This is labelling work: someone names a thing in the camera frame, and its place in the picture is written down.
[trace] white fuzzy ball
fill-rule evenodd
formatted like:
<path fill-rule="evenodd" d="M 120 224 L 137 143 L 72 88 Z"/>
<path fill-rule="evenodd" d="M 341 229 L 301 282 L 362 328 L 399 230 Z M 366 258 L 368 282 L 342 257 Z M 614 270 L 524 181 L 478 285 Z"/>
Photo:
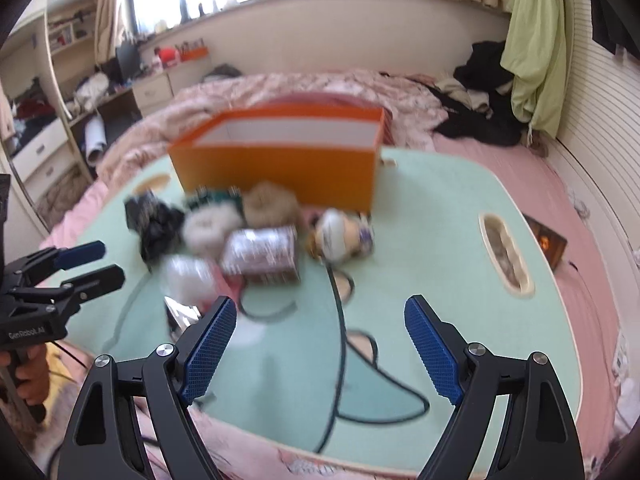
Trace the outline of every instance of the white fuzzy ball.
<path fill-rule="evenodd" d="M 192 254 L 217 261 L 225 248 L 226 237 L 243 225 L 232 203 L 207 205 L 187 216 L 182 238 Z"/>

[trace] paper roll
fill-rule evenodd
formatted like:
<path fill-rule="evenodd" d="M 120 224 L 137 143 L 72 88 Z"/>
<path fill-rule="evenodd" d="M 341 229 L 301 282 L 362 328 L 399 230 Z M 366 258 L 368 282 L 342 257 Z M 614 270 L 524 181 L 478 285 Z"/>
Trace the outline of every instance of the paper roll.
<path fill-rule="evenodd" d="M 84 145 L 86 163 L 95 168 L 107 149 L 107 139 L 104 133 L 104 122 L 98 115 L 93 117 L 84 127 Z"/>

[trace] plush toy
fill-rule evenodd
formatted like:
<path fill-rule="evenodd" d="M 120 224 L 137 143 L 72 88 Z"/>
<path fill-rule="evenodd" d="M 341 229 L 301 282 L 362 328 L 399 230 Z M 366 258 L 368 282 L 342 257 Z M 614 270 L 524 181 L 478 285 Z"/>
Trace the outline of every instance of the plush toy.
<path fill-rule="evenodd" d="M 296 195 L 272 182 L 261 182 L 242 195 L 246 224 L 251 229 L 297 225 L 300 206 Z"/>
<path fill-rule="evenodd" d="M 312 257 L 324 258 L 332 264 L 353 256 L 367 256 L 373 252 L 373 230 L 364 216 L 357 218 L 328 209 L 309 235 L 307 250 Z"/>
<path fill-rule="evenodd" d="M 231 231 L 244 221 L 233 202 L 207 205 L 190 213 L 182 226 L 182 239 L 195 256 L 218 260 Z"/>

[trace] pile of clothes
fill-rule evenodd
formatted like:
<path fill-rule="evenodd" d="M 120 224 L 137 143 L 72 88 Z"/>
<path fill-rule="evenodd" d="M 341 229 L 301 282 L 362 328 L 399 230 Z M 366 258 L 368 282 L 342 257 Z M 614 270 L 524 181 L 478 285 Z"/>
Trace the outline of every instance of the pile of clothes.
<path fill-rule="evenodd" d="M 511 109 L 513 74 L 500 66 L 504 45 L 504 41 L 475 43 L 465 65 L 429 86 L 449 113 L 449 119 L 435 129 L 438 133 L 496 146 L 520 142 L 527 125 Z"/>

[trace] finger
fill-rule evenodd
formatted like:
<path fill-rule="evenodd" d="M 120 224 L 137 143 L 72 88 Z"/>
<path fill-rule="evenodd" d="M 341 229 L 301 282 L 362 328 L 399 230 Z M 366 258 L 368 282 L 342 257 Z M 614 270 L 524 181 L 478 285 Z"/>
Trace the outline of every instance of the finger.
<path fill-rule="evenodd" d="M 30 360 L 33 360 L 41 355 L 47 354 L 47 346 L 46 345 L 36 345 L 32 346 L 27 350 L 27 357 Z"/>
<path fill-rule="evenodd" d="M 43 403 L 49 395 L 49 376 L 21 384 L 18 386 L 18 395 L 30 406 Z"/>
<path fill-rule="evenodd" d="M 49 365 L 47 364 L 47 359 L 44 358 L 44 356 L 40 356 L 37 359 L 18 366 L 15 370 L 15 377 L 21 381 L 31 381 L 48 373 Z"/>

